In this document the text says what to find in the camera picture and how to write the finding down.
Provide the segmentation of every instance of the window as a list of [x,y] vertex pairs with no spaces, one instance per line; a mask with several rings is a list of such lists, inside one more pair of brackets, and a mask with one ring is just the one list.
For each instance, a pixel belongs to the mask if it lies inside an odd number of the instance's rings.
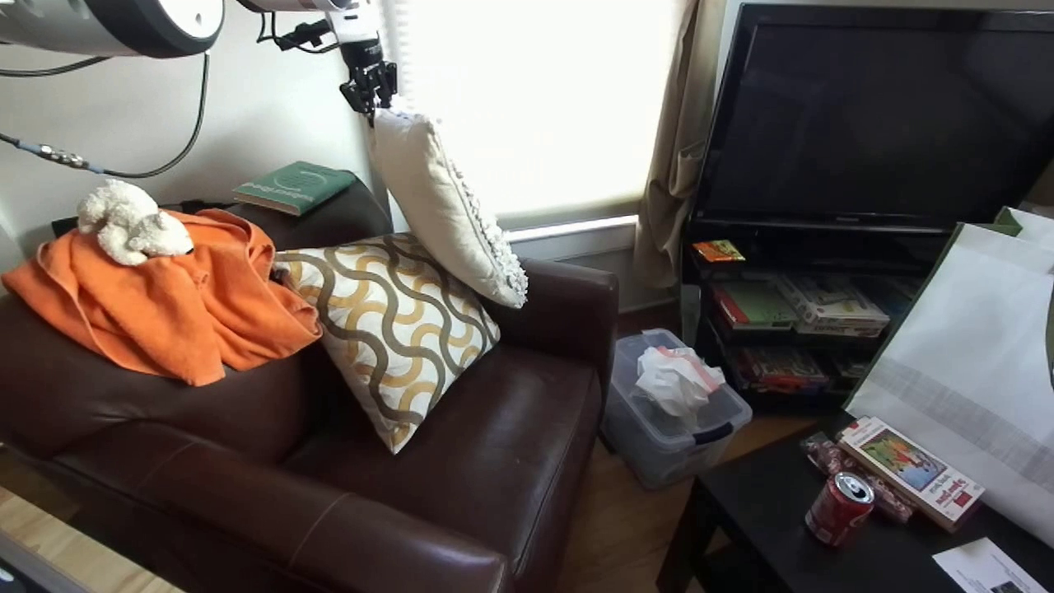
[[626,214],[682,0],[384,0],[399,94],[441,123],[502,226]]

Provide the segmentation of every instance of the brown leather sofa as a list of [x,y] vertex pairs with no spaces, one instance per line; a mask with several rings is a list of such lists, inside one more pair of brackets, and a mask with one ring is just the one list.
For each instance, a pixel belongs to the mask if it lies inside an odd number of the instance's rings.
[[[363,188],[278,246],[384,233]],[[320,345],[206,390],[135,377],[0,297],[0,441],[184,591],[553,591],[609,381],[614,282],[523,262],[531,303],[393,459]]]

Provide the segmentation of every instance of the trash can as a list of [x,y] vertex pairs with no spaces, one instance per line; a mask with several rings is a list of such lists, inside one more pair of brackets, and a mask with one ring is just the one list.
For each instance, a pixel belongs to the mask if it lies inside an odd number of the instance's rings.
[[734,433],[749,422],[749,406],[721,384],[693,418],[660,411],[647,393],[634,384],[634,359],[647,345],[684,349],[667,328],[618,339],[598,434],[629,463],[642,492],[660,492],[711,469]]

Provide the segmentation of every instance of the cable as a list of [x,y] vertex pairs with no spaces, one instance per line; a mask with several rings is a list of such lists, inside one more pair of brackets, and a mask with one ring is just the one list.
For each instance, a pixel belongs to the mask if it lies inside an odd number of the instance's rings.
[[118,172],[118,167],[101,167],[106,174],[113,179],[154,179],[166,167],[174,167],[177,163],[184,163],[184,155],[197,145],[197,134],[199,134],[199,123],[204,123],[204,101],[206,101],[206,65],[210,65],[210,55],[199,52],[199,82],[197,82],[197,115],[195,115],[195,130],[189,130],[189,140],[184,143],[184,147],[166,159],[165,166],[158,167],[148,167],[148,172]]
[[158,167],[148,167],[148,172],[99,167],[99,166],[91,166],[90,159],[82,159],[74,153],[60,153],[52,145],[14,140],[14,134],[4,134],[4,131],[0,131],[0,143],[14,145],[18,153],[28,153],[36,159],[45,159],[52,166],[61,166],[61,167],[82,167],[82,172],[113,174],[113,179],[154,179],[154,174],[174,167],[197,145],[199,123],[204,123],[204,107],[206,107],[206,65],[210,65],[210,60],[206,60],[206,52],[199,52],[199,88],[197,88],[197,115],[195,115],[189,140],[184,143],[184,147],[174,159],[166,159]]
[[42,79],[42,77],[61,77],[61,71],[74,71],[94,64],[106,64],[107,55],[91,55],[91,60],[79,60],[79,64],[64,64],[64,65],[52,65],[52,69],[0,69],[0,77],[5,79]]
[[338,48],[338,43],[328,43],[328,46],[306,46],[306,43],[285,43],[278,33],[277,33],[277,13],[270,9],[270,13],[260,13],[260,29],[258,29],[258,43],[277,43],[278,48],[300,48],[300,52],[311,52],[311,55],[320,55],[320,52],[332,52],[332,48]]

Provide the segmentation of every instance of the box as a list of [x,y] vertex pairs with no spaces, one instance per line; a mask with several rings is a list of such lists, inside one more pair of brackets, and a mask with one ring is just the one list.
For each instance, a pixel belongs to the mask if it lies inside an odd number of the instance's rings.
[[721,384],[693,418],[666,416],[634,384],[634,359],[647,345],[684,349],[667,328],[646,328],[618,339],[598,434],[646,492],[660,492],[711,469],[734,433],[749,422],[749,406],[734,390]]
[[954,532],[983,495],[978,481],[879,418],[855,418],[844,427],[838,444],[946,532]]

